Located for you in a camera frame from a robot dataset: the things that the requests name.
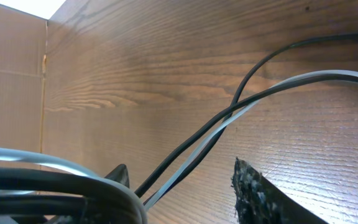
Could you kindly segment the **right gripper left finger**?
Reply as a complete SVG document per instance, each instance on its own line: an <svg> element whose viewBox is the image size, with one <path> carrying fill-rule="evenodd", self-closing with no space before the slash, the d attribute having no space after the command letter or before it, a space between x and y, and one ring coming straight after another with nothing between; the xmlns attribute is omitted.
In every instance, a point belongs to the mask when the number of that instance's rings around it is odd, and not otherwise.
<svg viewBox="0 0 358 224"><path fill-rule="evenodd" d="M129 187L129 173L125 164L119 164L113 171L111 171L106 177L106 180L112 182L105 182L103 185L98 184L106 195L106 200L115 201L114 197L118 196L118 199L123 199L125 192L122 191L122 187ZM66 224L66 223L94 223L94 221L75 221L71 216L55 216L51 219L51 224Z"/></svg>

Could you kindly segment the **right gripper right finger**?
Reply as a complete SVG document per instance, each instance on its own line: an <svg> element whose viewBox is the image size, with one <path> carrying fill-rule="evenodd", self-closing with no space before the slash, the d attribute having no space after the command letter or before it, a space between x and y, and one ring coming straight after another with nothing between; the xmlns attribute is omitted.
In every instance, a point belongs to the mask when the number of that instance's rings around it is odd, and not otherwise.
<svg viewBox="0 0 358 224"><path fill-rule="evenodd" d="M232 186L240 224L326 224L241 159L235 161Z"/></svg>

